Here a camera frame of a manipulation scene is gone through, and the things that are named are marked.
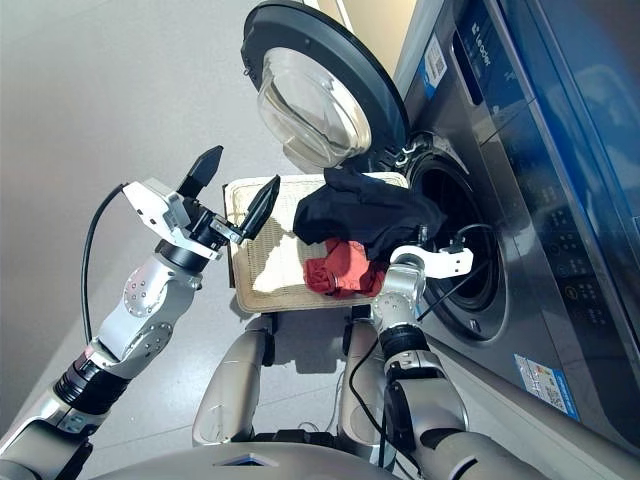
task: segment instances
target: black cloth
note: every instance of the black cloth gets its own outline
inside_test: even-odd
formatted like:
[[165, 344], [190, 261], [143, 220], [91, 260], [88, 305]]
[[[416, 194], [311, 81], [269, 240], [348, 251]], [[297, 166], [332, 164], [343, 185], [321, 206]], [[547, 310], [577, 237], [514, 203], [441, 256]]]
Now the black cloth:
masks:
[[427, 227], [432, 238], [446, 216], [428, 198], [350, 169], [324, 170], [326, 185], [303, 198], [294, 233], [306, 244], [331, 237], [364, 245], [369, 260], [389, 261], [394, 248], [417, 240]]

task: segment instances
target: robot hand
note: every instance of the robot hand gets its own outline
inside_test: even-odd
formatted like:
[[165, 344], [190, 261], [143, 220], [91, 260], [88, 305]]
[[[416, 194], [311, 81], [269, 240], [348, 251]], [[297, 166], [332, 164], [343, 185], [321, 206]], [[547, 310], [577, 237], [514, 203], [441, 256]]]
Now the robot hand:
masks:
[[462, 399], [429, 350], [416, 320], [426, 278], [469, 274], [473, 254], [458, 239], [439, 253], [400, 247], [391, 260], [382, 290], [372, 303], [384, 356], [389, 443], [426, 478], [546, 478], [489, 437], [467, 431]]
[[98, 334], [0, 441], [0, 478], [72, 479], [91, 453], [87, 437], [137, 376], [164, 349], [201, 288], [201, 272], [229, 242], [254, 239], [279, 193], [275, 176], [256, 195], [240, 226], [198, 200], [218, 169], [222, 147], [202, 154], [180, 187], [133, 182], [123, 193], [162, 240], [128, 278]]

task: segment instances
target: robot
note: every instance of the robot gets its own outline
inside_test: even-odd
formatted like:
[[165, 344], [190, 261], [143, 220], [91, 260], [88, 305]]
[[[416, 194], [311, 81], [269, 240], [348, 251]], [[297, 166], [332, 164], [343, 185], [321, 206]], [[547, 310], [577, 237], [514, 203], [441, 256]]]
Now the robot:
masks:
[[[111, 197], [122, 191], [161, 240], [127, 279], [121, 301], [99, 332], [87, 335], [80, 356], [2, 438], [0, 479], [77, 478], [92, 452], [89, 437], [129, 382], [167, 346], [201, 288], [203, 269], [221, 257], [220, 249], [229, 242], [256, 238], [273, 209], [280, 178], [276, 175], [258, 192], [236, 226], [197, 200], [221, 154], [220, 146], [202, 154], [175, 191], [149, 179], [112, 192]], [[85, 259], [91, 236], [90, 229]], [[253, 431], [260, 370], [274, 354], [276, 322], [263, 316], [217, 367], [194, 422], [195, 448], [100, 478], [392, 479], [388, 470], [400, 455], [425, 478], [545, 478], [489, 437], [468, 431], [464, 404], [416, 318], [427, 277], [473, 275], [473, 253], [463, 244], [457, 236], [439, 252], [419, 246], [394, 251], [370, 314], [354, 321], [345, 337], [337, 435]], [[83, 313], [88, 319], [88, 311]]]

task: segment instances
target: washing machine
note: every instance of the washing machine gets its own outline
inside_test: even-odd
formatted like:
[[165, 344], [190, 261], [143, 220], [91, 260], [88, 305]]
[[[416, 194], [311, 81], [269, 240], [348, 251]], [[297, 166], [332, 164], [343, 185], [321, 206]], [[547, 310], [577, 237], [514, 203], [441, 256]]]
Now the washing machine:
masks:
[[615, 3], [445, 1], [405, 98], [295, 2], [256, 7], [241, 53], [294, 163], [402, 172], [447, 214], [426, 248], [477, 225], [425, 332], [639, 454], [640, 10]]

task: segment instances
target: label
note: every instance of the label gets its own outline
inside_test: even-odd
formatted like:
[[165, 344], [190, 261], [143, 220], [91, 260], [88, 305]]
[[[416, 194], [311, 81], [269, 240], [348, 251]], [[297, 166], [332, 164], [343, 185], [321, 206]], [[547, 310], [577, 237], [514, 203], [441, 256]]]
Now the label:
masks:
[[524, 93], [485, 2], [469, 2], [458, 33], [491, 118], [500, 129], [526, 106]]
[[561, 370], [545, 367], [518, 354], [514, 354], [513, 357], [527, 392], [571, 418], [580, 420], [567, 380]]
[[433, 94], [438, 88], [438, 84], [442, 77], [444, 77], [447, 71], [447, 62], [442, 54], [440, 48], [440, 42], [434, 35], [427, 45], [427, 50], [424, 54], [424, 69], [425, 69], [425, 86], [427, 87], [427, 97], [433, 97]]

